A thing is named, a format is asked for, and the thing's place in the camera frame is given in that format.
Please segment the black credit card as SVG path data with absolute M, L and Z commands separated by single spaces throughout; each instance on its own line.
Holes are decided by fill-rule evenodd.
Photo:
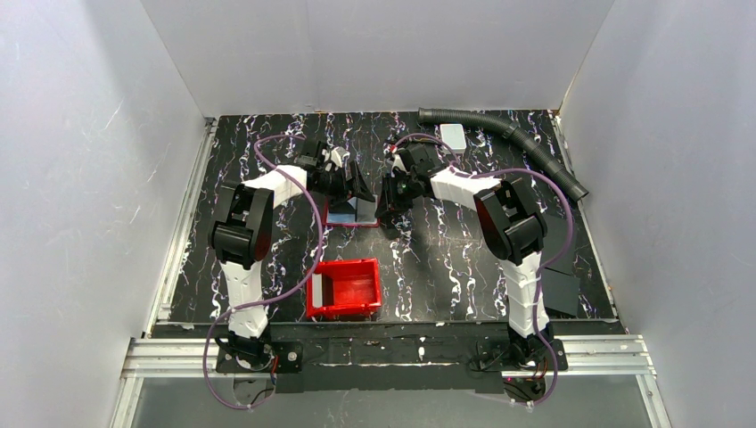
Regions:
M 375 216 L 376 202 L 354 198 L 355 223 L 360 226 L 375 226 L 379 223 Z

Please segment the red plastic bin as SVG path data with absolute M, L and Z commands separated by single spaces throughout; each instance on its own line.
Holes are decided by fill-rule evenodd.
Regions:
M 306 284 L 306 294 L 307 318 L 372 317 L 382 307 L 378 260 L 320 262 Z

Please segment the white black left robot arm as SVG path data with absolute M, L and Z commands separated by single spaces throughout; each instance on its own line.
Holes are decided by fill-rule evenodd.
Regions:
M 267 306 L 290 292 L 264 299 L 260 263 L 272 246 L 275 208 L 303 195 L 311 205 L 317 232 L 323 220 L 313 198 L 332 204 L 351 199 L 375 202 L 358 164 L 340 147 L 303 138 L 293 163 L 273 165 L 266 174 L 241 183 L 225 183 L 219 193 L 209 230 L 209 245 L 226 279 L 230 308 L 228 329 L 244 339 L 258 339 L 268 325 Z

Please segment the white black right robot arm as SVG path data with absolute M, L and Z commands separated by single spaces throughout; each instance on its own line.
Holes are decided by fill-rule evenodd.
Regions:
M 543 333 L 549 318 L 538 290 L 538 269 L 547 224 L 527 184 L 464 173 L 441 160 L 428 144 L 392 147 L 375 216 L 400 215 L 421 197 L 475 211 L 484 241 L 505 276 L 509 327 L 524 339 Z

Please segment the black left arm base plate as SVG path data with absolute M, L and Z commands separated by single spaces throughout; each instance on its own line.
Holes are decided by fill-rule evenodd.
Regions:
M 263 336 L 248 339 L 225 333 L 213 339 L 218 347 L 216 368 L 223 374 L 299 373 L 303 347 L 298 342 L 274 342 Z

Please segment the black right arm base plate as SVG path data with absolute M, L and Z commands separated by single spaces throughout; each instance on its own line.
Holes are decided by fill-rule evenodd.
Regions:
M 468 368 L 473 372 L 516 371 L 530 367 L 533 375 L 552 372 L 556 366 L 558 371 L 567 370 L 569 363 L 563 342 L 554 339 L 549 350 L 539 339 L 536 339 L 535 350 L 528 354 L 510 342 L 475 343 L 474 353 L 468 361 Z

